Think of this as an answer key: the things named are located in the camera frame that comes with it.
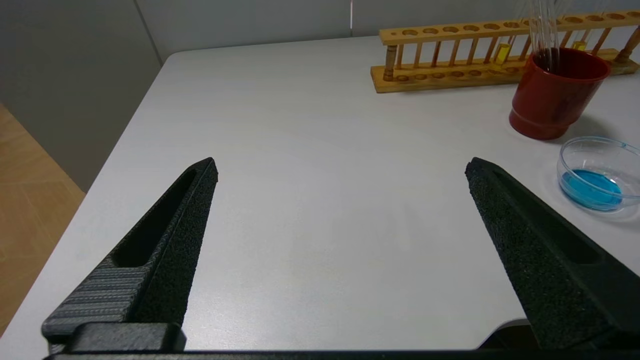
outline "red plastic cup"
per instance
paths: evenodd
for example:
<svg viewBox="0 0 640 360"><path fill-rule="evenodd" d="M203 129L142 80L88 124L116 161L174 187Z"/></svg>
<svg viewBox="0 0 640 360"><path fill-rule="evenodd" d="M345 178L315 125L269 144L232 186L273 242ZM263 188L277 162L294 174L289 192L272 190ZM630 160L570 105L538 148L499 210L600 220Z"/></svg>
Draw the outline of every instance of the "red plastic cup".
<svg viewBox="0 0 640 360"><path fill-rule="evenodd" d="M531 55L513 96L509 123L533 139L563 136L611 73L603 59L584 51L562 48L559 70L551 74Z"/></svg>

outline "test tube rack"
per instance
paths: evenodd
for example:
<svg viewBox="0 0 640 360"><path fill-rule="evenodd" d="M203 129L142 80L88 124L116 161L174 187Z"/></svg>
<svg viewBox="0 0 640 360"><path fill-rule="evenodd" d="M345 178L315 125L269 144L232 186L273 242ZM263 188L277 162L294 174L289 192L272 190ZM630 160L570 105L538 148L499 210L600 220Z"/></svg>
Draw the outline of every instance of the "test tube rack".
<svg viewBox="0 0 640 360"><path fill-rule="evenodd" d="M622 26L638 26L625 48L621 51L601 49L611 29ZM561 47L567 46L575 31L604 29L596 46L587 52L609 62L612 75L633 74L640 68L629 59L640 43L640 10L566 15L557 20L557 29L558 32L565 31ZM522 52L515 56L506 54L504 62L497 65L497 53L496 56L493 53L498 39L518 35L527 36ZM491 38L491 43L486 54L476 58L480 38ZM387 47L387 60L384 66L371 67L371 77L378 93L517 83L531 47L528 20L383 29L380 30L380 40ZM451 57L447 61L438 61L442 42L449 40L454 41ZM466 59L457 60L458 47L463 40L471 41L470 51ZM435 49L429 62L420 62L422 45L426 42L435 42ZM416 44L413 63L403 63L406 44Z"/></svg>

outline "gray wall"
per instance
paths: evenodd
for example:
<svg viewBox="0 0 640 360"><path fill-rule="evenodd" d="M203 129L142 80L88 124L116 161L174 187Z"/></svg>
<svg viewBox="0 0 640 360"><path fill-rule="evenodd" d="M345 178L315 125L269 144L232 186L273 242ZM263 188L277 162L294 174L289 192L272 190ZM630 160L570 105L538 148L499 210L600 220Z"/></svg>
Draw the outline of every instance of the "gray wall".
<svg viewBox="0 0 640 360"><path fill-rule="evenodd" d="M0 101L84 191L159 69L132 0L0 1Z"/></svg>
<svg viewBox="0 0 640 360"><path fill-rule="evenodd" d="M163 61L183 50L349 36L350 0L138 0Z"/></svg>

